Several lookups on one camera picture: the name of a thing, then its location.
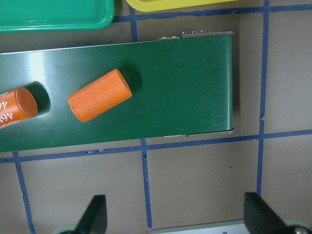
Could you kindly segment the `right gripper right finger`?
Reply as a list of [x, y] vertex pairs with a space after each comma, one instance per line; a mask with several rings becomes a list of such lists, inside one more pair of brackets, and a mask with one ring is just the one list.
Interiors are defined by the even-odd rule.
[[243, 220], [251, 234], [276, 234], [287, 226], [255, 192], [244, 194]]

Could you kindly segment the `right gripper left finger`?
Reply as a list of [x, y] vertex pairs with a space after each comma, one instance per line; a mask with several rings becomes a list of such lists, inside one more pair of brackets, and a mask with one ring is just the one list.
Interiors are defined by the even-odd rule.
[[104, 234], [107, 230], [106, 196], [95, 195], [77, 224], [78, 234]]

